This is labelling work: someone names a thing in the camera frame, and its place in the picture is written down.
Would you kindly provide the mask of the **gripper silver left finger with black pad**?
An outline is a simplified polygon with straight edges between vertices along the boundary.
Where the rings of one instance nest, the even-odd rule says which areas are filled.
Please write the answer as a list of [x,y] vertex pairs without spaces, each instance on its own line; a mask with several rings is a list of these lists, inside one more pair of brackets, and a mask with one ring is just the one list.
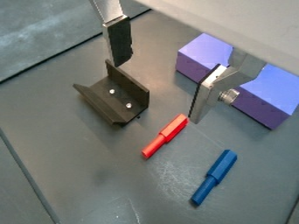
[[130,17],[123,12],[119,0],[90,0],[90,3],[103,20],[103,35],[111,61],[119,67],[134,54]]

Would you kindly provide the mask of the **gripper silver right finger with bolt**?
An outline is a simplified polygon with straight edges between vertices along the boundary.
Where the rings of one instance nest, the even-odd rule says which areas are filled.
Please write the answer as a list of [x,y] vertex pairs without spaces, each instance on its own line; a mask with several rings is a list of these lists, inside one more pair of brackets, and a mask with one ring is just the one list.
[[266,66],[266,62],[238,48],[232,48],[228,66],[218,64],[199,82],[188,117],[198,123],[218,102],[228,105],[239,97],[236,87],[252,81]]

